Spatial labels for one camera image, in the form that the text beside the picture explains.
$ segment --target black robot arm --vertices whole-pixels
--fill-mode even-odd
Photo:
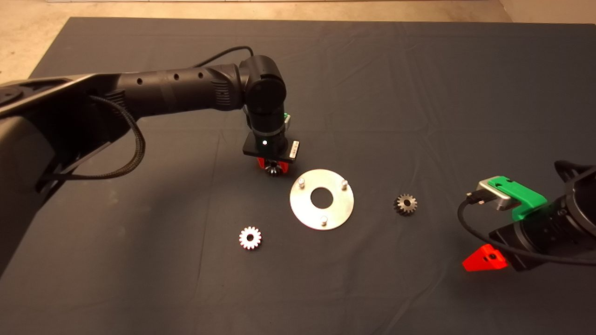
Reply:
[[[239,66],[65,76],[0,85],[0,275],[35,213],[82,162],[131,127],[139,152],[142,135],[135,122],[142,117],[242,108],[252,130],[244,154],[272,165],[293,163],[298,142],[288,144],[285,137],[289,120],[285,96],[277,65],[262,55],[251,56]],[[138,163],[142,155],[136,158]]]
[[[479,188],[468,193],[458,208],[461,225],[502,252],[516,271],[531,270],[547,262],[596,266],[596,258],[577,257],[596,250],[596,166],[557,161],[555,169],[565,182],[565,194],[550,204],[540,206],[523,219],[484,235],[466,222],[464,209],[470,204],[495,201],[499,194]],[[466,269],[476,271],[490,268],[482,266],[482,260],[479,261],[480,265],[470,263],[476,269]]]

